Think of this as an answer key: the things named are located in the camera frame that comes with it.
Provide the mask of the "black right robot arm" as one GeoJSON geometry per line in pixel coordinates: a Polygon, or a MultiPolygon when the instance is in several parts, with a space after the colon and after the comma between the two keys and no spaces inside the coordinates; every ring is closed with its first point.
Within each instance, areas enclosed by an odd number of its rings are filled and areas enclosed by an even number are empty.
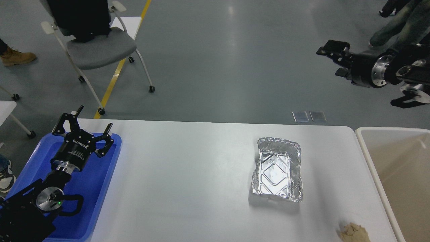
{"type": "Polygon", "coordinates": [[[339,66],[336,76],[349,80],[353,85],[382,88],[402,84],[402,96],[390,101],[398,108],[413,108],[429,104],[429,45],[420,42],[406,46],[399,52],[367,50],[350,51],[350,44],[328,40],[316,54],[330,58],[339,66]]]}

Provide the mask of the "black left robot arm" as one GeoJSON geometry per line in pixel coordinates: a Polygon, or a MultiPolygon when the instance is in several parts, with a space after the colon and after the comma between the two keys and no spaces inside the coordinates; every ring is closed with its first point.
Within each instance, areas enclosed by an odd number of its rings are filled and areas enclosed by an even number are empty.
{"type": "Polygon", "coordinates": [[[76,216],[83,208],[85,197],[66,194],[67,183],[75,172],[82,172],[91,155],[102,158],[114,144],[109,123],[100,135],[87,132],[78,123],[83,106],[72,113],[63,113],[52,130],[63,138],[50,159],[51,171],[13,196],[1,202],[2,242],[41,242],[55,230],[59,216],[76,216]]]}

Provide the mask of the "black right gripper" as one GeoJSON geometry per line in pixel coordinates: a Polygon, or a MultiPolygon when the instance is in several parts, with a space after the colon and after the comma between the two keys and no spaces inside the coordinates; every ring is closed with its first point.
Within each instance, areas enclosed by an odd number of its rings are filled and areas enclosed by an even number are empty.
{"type": "Polygon", "coordinates": [[[335,75],[351,81],[353,85],[366,88],[382,88],[388,84],[387,69],[393,61],[393,54],[362,52],[350,53],[350,44],[338,40],[328,40],[316,55],[326,56],[336,64],[351,64],[350,68],[339,68],[335,75]]]}

